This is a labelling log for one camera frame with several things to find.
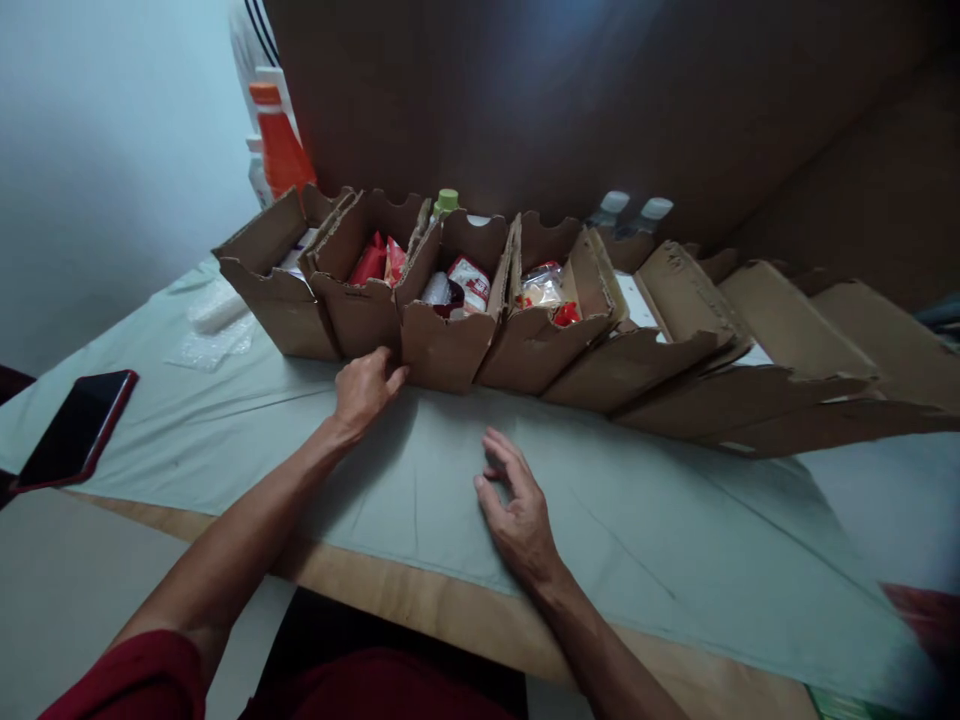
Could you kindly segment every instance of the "smartphone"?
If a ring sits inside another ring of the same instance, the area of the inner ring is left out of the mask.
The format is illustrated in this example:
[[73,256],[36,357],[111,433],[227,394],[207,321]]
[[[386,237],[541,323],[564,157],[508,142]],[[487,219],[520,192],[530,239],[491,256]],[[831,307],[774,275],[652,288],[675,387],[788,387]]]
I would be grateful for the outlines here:
[[11,491],[70,485],[93,475],[139,379],[133,370],[121,370],[77,380]]

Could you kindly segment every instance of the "wooden table edge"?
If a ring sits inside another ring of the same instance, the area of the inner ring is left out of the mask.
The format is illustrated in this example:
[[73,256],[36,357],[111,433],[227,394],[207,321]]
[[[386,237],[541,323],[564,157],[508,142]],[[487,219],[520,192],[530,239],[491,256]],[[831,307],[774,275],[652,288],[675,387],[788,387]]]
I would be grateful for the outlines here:
[[[186,542],[210,515],[65,491]],[[525,597],[301,537],[271,574],[507,667],[576,690],[560,647]],[[817,720],[802,683],[653,635],[614,630],[693,720]]]

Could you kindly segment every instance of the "red phone case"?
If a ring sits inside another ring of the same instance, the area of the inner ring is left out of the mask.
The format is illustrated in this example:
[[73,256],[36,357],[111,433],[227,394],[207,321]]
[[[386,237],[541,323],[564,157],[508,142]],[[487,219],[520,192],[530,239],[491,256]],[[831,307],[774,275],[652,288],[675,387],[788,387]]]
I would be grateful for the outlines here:
[[[110,439],[110,436],[113,434],[113,428],[116,427],[117,421],[120,419],[120,415],[123,413],[123,409],[127,406],[127,401],[130,399],[130,393],[133,392],[134,386],[137,384],[137,381],[140,379],[140,376],[137,375],[133,370],[119,370],[116,372],[124,372],[127,374],[126,379],[123,381],[123,385],[120,386],[120,392],[117,393],[116,399],[113,401],[113,406],[110,408],[110,412],[107,413],[106,420],[104,420],[103,425],[100,427],[100,432],[97,434],[97,439],[93,443],[93,447],[90,449],[90,453],[87,455],[86,462],[83,463],[83,468],[76,475],[71,475],[68,478],[63,480],[54,480],[53,482],[41,483],[40,485],[30,485],[29,487],[18,487],[17,483],[20,482],[19,478],[13,482],[13,485],[10,486],[10,492],[12,493],[25,493],[30,492],[31,490],[39,490],[40,488],[45,487],[60,487],[61,485],[74,485],[78,482],[83,482],[90,478],[93,475],[93,472],[97,469],[97,461],[100,459],[100,455],[103,453],[103,448],[106,447],[107,440]],[[93,375],[85,375],[74,380],[74,385],[76,385],[81,380],[86,379],[87,377],[95,377]]]

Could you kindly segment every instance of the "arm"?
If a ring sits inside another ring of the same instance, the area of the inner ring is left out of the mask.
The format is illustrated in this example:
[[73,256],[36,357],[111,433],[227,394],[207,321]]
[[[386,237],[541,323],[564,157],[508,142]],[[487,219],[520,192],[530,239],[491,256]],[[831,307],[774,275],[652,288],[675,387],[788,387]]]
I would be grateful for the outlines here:
[[301,513],[337,463],[356,445],[407,377],[386,378],[379,348],[337,375],[337,409],[310,438],[248,490],[184,553],[134,613],[110,649],[150,630],[173,630],[200,651],[209,687],[247,601],[276,560]]
[[[556,636],[583,694],[602,720],[685,720],[687,715],[617,637],[560,559],[547,501],[523,453],[489,428],[483,447],[503,468],[474,478],[480,507],[504,562]],[[505,480],[504,507],[490,479]]]

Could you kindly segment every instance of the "bubble wrap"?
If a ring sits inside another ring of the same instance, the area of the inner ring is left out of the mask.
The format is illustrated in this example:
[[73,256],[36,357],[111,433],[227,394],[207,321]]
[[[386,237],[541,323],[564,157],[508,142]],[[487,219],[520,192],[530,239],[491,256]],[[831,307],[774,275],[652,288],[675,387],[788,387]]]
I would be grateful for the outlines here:
[[256,325],[253,313],[247,311],[218,333],[208,335],[191,331],[164,362],[201,372],[215,372],[227,355],[249,352]]
[[247,311],[247,304],[222,275],[213,279],[189,308],[187,320],[195,332],[213,335]]

